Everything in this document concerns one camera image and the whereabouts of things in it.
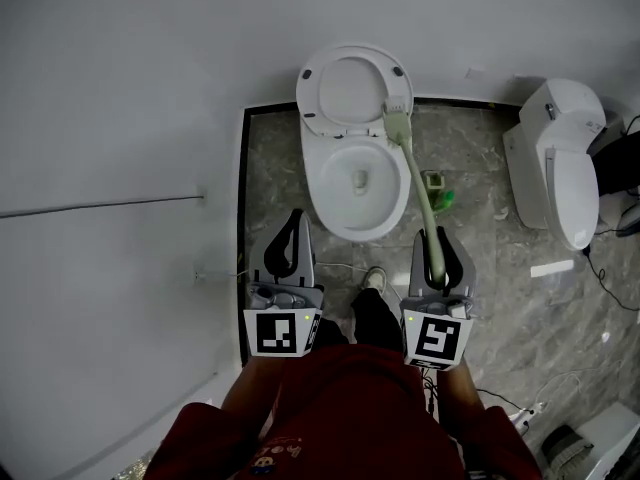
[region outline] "white wall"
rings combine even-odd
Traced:
[[[204,213],[184,203],[0,221],[0,339],[13,336],[0,360],[11,430],[0,462],[17,479],[104,479],[157,444],[170,417],[153,430],[150,415],[173,414],[218,361],[231,371],[233,285],[207,297],[180,276],[192,257],[233,271],[239,109],[292,101],[315,50],[382,46],[419,95],[517,102],[513,74],[562,76],[639,111],[638,23],[640,0],[0,0],[0,212],[197,184],[210,196]],[[484,75],[465,79],[469,67]],[[82,338],[96,322],[104,337]],[[197,360],[176,371],[185,356]]]

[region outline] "marble floor tile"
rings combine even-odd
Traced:
[[[527,228],[518,217],[502,145],[502,134],[518,122],[517,112],[418,105],[412,122],[419,167],[444,171],[447,189],[455,192],[453,206],[437,222],[455,233],[477,269],[477,318],[465,353],[477,386],[522,407],[536,395],[546,403],[525,435],[534,452],[559,425],[577,427],[615,400],[640,412],[637,313],[620,309],[602,290],[582,253],[565,249],[548,230]],[[309,197],[297,112],[255,116],[247,165],[247,254],[257,232],[296,207],[311,221],[318,263],[381,266],[400,296],[406,295],[413,241],[422,227],[413,187],[399,224],[385,237],[366,244],[335,237]],[[638,307],[640,237],[597,236],[590,257],[596,272],[605,269],[605,286]],[[567,259],[574,261],[572,270],[531,277],[532,266]],[[325,287],[324,316],[351,341],[350,305],[363,277],[346,267],[316,266],[317,282]],[[384,298],[399,318],[391,289]],[[566,373],[572,370],[581,371]],[[481,396],[486,405],[515,412],[499,398]]]
[[[416,161],[434,171],[493,171],[504,165],[501,139],[488,133],[482,111],[426,107],[413,115]]]

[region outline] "black pants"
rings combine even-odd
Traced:
[[[367,288],[362,290],[351,303],[356,314],[355,337],[359,344],[404,351],[402,331],[387,303],[382,300],[378,290]],[[338,324],[322,318],[313,342],[313,349],[329,345],[347,345]]]

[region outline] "power strip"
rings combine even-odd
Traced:
[[[511,417],[511,423],[518,432],[525,430],[530,424],[531,420],[542,412],[544,404],[538,403],[529,409],[524,409]]]

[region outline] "white cable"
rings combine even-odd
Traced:
[[[357,270],[359,272],[369,272],[369,269],[367,269],[367,268],[354,267],[353,265],[349,265],[347,263],[320,263],[320,262],[316,262],[316,265],[320,265],[321,267],[346,267],[346,268],[350,268],[351,270]],[[396,294],[396,297],[398,297],[398,301],[402,302],[402,297],[400,297],[400,294],[393,287],[393,285],[391,283],[387,282],[387,286],[393,290],[393,293]]]
[[[360,272],[369,272],[369,269],[354,267],[353,265],[348,265],[347,263],[319,263],[316,262],[316,265],[320,265],[321,267],[347,267],[351,270],[359,270]]]
[[[549,384],[551,384],[554,380],[559,379],[560,377],[566,375],[566,377],[564,378],[564,380],[558,384],[558,387],[556,388],[556,390],[553,392],[553,395],[551,396],[551,398],[549,398],[549,400],[547,400],[547,403],[550,403],[556,396],[556,393],[560,390],[560,388],[564,385],[564,383],[570,379],[573,378],[576,381],[578,381],[578,393],[582,394],[582,382],[580,381],[580,378],[576,375],[577,373],[582,373],[582,372],[595,372],[595,371],[600,371],[603,367],[605,366],[609,366],[609,367],[613,367],[614,365],[620,363],[620,366],[618,367],[618,371],[620,370],[621,366],[622,366],[622,359],[619,359],[618,361],[616,361],[615,363],[611,364],[611,365],[606,365],[606,364],[601,364],[600,366],[598,366],[597,368],[582,368],[579,370],[569,370],[568,372],[562,372],[559,373],[558,375],[555,375],[553,377],[551,377],[551,379],[549,379],[536,393],[536,398],[533,402],[532,407],[535,407],[538,405],[538,401],[540,399],[540,395],[542,394],[542,392],[549,386]]]

